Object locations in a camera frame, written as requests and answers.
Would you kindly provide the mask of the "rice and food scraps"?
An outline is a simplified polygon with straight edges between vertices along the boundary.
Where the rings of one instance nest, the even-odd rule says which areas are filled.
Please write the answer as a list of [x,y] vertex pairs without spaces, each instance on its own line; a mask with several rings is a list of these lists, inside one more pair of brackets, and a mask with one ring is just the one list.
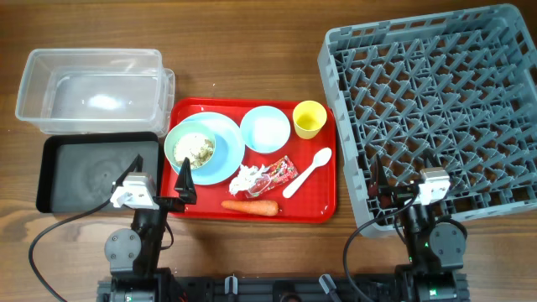
[[198,169],[211,159],[214,150],[215,144],[205,134],[187,133],[174,146],[174,160],[182,165],[188,159],[190,167]]

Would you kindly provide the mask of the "yellow plastic cup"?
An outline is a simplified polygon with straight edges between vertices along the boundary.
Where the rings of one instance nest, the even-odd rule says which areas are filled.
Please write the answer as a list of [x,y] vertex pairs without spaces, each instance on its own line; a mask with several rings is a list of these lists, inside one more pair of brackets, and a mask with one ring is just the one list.
[[312,139],[325,125],[327,112],[315,101],[300,102],[292,113],[296,134],[303,139]]

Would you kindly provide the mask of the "white tissue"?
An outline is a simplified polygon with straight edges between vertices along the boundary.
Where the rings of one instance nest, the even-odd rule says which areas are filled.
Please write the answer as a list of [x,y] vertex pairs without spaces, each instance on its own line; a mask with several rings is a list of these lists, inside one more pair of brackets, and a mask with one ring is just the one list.
[[240,165],[237,175],[231,180],[228,191],[232,195],[236,195],[240,191],[246,191],[256,184],[258,179],[262,178],[262,174],[269,168],[261,165],[261,167]]

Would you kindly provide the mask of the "red snack wrapper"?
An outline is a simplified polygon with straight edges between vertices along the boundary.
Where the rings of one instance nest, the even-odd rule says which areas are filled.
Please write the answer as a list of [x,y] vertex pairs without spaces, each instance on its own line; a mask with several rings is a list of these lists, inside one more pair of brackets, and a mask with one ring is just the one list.
[[255,198],[283,185],[298,176],[298,170],[287,155],[268,167],[262,167],[261,173],[247,189],[246,197]]

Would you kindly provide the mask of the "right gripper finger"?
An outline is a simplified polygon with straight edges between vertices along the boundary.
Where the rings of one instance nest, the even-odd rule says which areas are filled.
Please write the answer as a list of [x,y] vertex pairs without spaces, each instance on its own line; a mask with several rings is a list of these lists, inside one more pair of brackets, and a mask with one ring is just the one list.
[[371,198],[389,196],[388,180],[378,154],[375,155],[370,172],[371,180],[368,187],[368,196]]
[[441,164],[432,151],[423,152],[423,161],[426,168],[440,168]]

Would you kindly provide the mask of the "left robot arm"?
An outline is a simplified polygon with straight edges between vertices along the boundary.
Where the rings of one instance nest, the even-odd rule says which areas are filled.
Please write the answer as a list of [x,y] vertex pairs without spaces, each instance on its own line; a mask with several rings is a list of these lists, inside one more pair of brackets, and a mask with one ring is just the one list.
[[151,174],[142,171],[143,158],[136,156],[131,165],[112,183],[111,203],[116,208],[134,210],[129,228],[113,232],[105,243],[105,256],[110,263],[111,281],[98,285],[99,301],[187,301],[187,293],[171,270],[159,268],[159,255],[164,250],[164,233],[170,230],[170,212],[183,213],[197,200],[190,170],[184,159],[175,182],[177,197],[156,193]]

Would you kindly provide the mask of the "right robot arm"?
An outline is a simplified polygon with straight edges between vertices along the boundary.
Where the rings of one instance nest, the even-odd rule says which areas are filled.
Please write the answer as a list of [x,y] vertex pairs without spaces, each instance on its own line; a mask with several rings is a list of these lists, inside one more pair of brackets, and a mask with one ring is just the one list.
[[424,152],[425,167],[420,179],[408,185],[392,186],[381,159],[372,165],[371,197],[381,206],[398,211],[395,215],[403,230],[399,233],[409,254],[409,263],[398,265],[395,279],[402,301],[468,301],[467,277],[463,268],[467,248],[467,229],[449,215],[437,216],[432,206],[443,200],[450,188],[448,173]]

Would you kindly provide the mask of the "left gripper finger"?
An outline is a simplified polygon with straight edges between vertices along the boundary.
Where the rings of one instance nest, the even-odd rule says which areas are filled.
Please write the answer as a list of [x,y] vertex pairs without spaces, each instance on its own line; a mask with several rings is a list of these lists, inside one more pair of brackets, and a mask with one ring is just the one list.
[[127,169],[124,170],[120,174],[120,176],[113,182],[113,186],[114,187],[121,186],[129,173],[141,172],[142,168],[143,168],[143,158],[140,154],[138,154],[134,158],[133,162],[127,167]]
[[178,178],[175,182],[175,191],[178,193],[180,200],[189,205],[195,205],[197,194],[194,181],[192,179],[190,160],[185,157],[181,164]]

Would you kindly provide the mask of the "light blue bowl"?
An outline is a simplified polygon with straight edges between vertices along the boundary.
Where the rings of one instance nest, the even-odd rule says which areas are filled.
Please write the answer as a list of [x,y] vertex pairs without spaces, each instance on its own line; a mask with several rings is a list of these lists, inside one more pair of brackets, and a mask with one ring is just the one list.
[[271,154],[289,140],[289,119],[276,107],[260,106],[248,111],[240,123],[244,143],[254,152]]

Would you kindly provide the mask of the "green bowl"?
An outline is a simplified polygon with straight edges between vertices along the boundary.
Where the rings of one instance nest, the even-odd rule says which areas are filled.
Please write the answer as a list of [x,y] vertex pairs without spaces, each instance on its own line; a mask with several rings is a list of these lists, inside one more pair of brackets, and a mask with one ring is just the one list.
[[171,167],[176,171],[179,172],[181,165],[178,165],[174,160],[174,146],[178,142],[178,140],[186,135],[187,133],[202,133],[205,134],[214,144],[215,144],[215,150],[216,151],[216,136],[212,130],[210,130],[207,126],[202,124],[201,122],[182,122],[181,124],[175,126],[167,135],[165,141],[164,141],[164,154],[171,165]]

